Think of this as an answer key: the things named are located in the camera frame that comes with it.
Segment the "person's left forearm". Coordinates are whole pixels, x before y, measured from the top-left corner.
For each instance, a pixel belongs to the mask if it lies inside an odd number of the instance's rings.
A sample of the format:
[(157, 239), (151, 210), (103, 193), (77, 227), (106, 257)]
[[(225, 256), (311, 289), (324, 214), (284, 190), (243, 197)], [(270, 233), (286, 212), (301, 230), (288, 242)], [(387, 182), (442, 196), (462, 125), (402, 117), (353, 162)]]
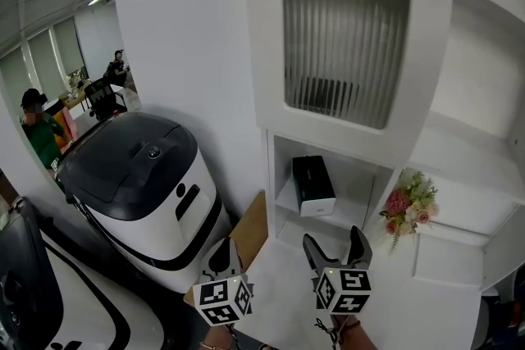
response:
[(199, 350), (236, 350), (237, 339), (233, 324), (213, 326), (200, 342)]

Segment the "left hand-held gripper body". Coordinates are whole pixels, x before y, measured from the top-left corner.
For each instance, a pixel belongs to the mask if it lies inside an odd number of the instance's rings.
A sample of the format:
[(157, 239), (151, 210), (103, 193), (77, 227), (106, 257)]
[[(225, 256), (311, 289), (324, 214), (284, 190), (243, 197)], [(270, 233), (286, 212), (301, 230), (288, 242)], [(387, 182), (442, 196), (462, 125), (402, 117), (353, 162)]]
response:
[(194, 307), (210, 326), (232, 325), (252, 313), (253, 285), (235, 240), (226, 237), (206, 253), (193, 286)]

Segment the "white and black service robot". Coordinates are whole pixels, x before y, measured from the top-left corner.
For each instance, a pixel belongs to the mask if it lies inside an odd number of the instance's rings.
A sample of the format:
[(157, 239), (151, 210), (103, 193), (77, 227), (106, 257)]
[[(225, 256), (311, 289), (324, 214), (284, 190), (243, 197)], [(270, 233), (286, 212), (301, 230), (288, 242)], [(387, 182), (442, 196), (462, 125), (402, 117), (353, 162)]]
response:
[(186, 293), (231, 222), (198, 143), (144, 112), (100, 121), (63, 156), (57, 178), (89, 223), (133, 266)]
[(18, 198), (0, 230), (0, 348), (164, 350), (153, 309), (64, 248), (52, 222)]

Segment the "black and white box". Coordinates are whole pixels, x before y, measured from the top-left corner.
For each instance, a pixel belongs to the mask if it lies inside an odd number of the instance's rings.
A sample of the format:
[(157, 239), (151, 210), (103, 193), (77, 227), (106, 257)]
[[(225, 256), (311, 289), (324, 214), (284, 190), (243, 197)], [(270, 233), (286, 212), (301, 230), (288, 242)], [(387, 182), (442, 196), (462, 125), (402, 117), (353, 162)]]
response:
[(294, 157), (292, 176), (300, 216), (329, 216), (334, 212), (336, 194), (322, 156)]

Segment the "black office chair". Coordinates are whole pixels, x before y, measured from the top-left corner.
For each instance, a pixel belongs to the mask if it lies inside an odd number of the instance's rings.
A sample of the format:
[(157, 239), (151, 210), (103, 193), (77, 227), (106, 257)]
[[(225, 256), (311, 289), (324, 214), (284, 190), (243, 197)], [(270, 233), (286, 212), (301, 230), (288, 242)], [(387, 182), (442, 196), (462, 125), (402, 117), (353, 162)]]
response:
[(86, 85), (84, 93), (90, 104), (89, 115), (99, 121), (127, 112), (124, 96), (114, 92), (106, 78)]

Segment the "brown wooden panel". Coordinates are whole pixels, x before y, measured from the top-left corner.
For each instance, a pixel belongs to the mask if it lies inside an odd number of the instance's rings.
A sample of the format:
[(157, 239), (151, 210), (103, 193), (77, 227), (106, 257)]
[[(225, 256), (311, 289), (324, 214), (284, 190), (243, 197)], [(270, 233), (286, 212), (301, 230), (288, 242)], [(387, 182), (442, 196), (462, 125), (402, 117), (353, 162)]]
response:
[(247, 273), (268, 238), (266, 196), (263, 190), (255, 196), (230, 237), (235, 242), (241, 270)]

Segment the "pink flower bouquet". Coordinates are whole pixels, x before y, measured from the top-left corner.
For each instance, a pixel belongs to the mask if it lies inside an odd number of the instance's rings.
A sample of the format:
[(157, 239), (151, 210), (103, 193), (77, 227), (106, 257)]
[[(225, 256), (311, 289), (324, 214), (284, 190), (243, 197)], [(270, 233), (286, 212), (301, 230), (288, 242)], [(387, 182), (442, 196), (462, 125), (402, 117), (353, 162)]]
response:
[(391, 237), (389, 254), (395, 252), (404, 236), (415, 235), (420, 225), (429, 225), (437, 218), (437, 193), (435, 183), (421, 171), (405, 168), (400, 172), (379, 213), (385, 221), (385, 232)]

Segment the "white shelving unit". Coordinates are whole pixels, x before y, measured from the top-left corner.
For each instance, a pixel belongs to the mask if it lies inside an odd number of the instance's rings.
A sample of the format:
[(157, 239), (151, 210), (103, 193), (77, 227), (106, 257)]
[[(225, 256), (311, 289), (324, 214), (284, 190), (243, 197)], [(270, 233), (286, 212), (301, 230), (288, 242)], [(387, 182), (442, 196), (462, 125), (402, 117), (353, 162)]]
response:
[(479, 247), (481, 289), (525, 263), (525, 247), (512, 244), (525, 228), (525, 0), (452, 0), (434, 98), (402, 166), (259, 128), (273, 230), (298, 208), (292, 159), (318, 154), (338, 197), (333, 224), (378, 224), (400, 172), (409, 168), (439, 188), (441, 216), (420, 234)]

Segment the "person's right forearm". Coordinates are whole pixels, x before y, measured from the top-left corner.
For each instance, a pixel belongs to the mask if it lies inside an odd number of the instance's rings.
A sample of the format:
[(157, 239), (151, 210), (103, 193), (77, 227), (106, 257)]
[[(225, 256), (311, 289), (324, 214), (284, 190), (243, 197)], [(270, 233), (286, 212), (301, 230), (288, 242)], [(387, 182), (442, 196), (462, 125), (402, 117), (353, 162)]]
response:
[(340, 350), (378, 350), (355, 315), (331, 315)]

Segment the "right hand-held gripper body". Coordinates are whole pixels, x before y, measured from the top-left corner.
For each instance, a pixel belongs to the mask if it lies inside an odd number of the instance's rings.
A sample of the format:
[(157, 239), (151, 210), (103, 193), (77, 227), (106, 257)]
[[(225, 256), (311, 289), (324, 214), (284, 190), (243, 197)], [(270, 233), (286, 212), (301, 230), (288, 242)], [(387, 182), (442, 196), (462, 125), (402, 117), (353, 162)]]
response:
[(314, 292), (316, 307), (330, 315), (357, 315), (372, 294), (368, 270), (326, 267), (318, 277)]

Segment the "white table top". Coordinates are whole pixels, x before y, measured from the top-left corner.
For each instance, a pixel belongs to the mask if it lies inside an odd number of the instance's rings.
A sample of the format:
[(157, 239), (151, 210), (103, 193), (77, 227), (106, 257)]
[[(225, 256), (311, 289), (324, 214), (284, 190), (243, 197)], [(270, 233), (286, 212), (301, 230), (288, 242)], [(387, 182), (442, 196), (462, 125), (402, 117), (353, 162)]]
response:
[[(238, 330), (279, 350), (331, 350), (328, 335), (315, 325), (326, 313), (316, 308), (302, 246), (306, 234), (329, 257), (342, 257), (349, 245), (348, 230), (291, 215), (269, 234), (248, 271), (253, 312)], [(470, 350), (482, 250), (434, 234), (404, 237), (392, 247), (379, 224), (365, 234), (373, 252), (372, 295), (359, 318), (379, 350)]]

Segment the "white fluted glass cabinet door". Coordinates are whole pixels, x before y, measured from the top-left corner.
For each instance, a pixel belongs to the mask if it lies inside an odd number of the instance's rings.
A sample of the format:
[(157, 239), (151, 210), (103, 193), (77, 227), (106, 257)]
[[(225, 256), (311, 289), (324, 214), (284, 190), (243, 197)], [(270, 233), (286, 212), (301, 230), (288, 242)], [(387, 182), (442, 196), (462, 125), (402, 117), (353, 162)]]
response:
[(452, 0), (247, 0), (258, 126), (383, 166), (430, 111)]

